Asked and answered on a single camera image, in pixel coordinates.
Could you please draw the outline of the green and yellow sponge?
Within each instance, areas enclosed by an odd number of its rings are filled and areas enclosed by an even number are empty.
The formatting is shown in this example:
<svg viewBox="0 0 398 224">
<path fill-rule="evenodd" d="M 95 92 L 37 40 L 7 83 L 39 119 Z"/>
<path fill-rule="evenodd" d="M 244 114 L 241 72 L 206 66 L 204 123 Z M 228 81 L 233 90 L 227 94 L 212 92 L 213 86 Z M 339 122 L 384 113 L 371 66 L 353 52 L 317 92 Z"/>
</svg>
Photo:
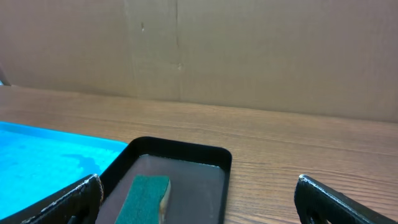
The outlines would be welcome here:
<svg viewBox="0 0 398 224">
<path fill-rule="evenodd" d="M 170 193 L 167 176 L 135 176 L 115 224 L 164 223 Z"/>
</svg>

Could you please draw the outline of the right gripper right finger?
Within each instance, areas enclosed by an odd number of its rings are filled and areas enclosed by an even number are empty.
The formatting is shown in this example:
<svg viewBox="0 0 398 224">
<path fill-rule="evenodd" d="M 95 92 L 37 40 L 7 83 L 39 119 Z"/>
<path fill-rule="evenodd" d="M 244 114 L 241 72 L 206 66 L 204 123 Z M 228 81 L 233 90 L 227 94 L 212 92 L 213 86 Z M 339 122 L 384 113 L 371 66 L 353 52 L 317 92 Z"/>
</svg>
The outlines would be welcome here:
<svg viewBox="0 0 398 224">
<path fill-rule="evenodd" d="M 294 203 L 301 223 L 397 224 L 305 174 L 299 175 Z"/>
</svg>

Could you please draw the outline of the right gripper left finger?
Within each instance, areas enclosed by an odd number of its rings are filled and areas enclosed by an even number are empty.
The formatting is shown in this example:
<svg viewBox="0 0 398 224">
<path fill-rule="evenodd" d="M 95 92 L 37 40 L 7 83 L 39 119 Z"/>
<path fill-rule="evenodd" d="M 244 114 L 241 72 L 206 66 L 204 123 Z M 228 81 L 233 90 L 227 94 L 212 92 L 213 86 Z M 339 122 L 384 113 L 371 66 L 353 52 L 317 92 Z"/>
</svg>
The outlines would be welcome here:
<svg viewBox="0 0 398 224">
<path fill-rule="evenodd" d="M 97 174 L 85 177 L 65 195 L 43 208 L 23 224 L 94 224 L 104 197 L 103 184 Z"/>
</svg>

